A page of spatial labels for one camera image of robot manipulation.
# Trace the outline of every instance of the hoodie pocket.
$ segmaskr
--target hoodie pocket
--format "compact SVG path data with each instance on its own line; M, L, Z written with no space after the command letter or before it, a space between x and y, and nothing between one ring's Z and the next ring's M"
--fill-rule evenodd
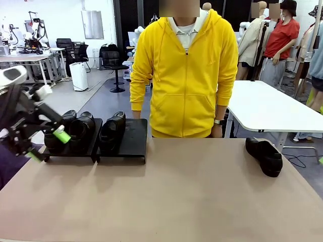
M180 137L183 130L183 95L164 95L151 100L150 125L163 134Z
M191 136L210 130L216 116L215 97L186 95L184 135Z

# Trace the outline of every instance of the white collared shirt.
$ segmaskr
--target white collared shirt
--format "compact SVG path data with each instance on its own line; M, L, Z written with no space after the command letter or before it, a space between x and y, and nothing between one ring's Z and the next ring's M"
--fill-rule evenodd
M175 32L175 34L177 35L180 42L182 43L184 49L186 50L186 53L188 52L188 48L191 46L197 33L202 28L207 18L207 15L208 15L207 11L200 9L200 17L196 18L196 21L194 24L191 24L189 26L180 26L180 27L176 25L174 18L168 17L171 27Z

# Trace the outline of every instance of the sleeve cuff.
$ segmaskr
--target sleeve cuff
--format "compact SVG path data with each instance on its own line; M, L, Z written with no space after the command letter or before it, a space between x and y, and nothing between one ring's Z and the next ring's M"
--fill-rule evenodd
M230 102L230 97L219 97L217 105L228 106Z
M141 111L143 103L141 102L133 102L131 103L132 111Z

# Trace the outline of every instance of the purple fabric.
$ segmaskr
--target purple fabric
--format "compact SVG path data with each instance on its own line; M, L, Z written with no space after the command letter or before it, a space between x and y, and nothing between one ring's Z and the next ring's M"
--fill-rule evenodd
M21 155L16 157L3 145L0 145L0 190L27 163L29 158Z

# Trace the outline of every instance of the hand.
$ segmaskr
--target hand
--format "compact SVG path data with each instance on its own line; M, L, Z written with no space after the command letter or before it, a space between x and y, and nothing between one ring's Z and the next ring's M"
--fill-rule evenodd
M273 57L273 65L277 65L279 62L279 59L281 58L281 54L279 54L278 52L274 55Z
M132 116L134 119L140 119L141 111L132 111Z
M222 126L214 124L211 131L212 138L222 138Z

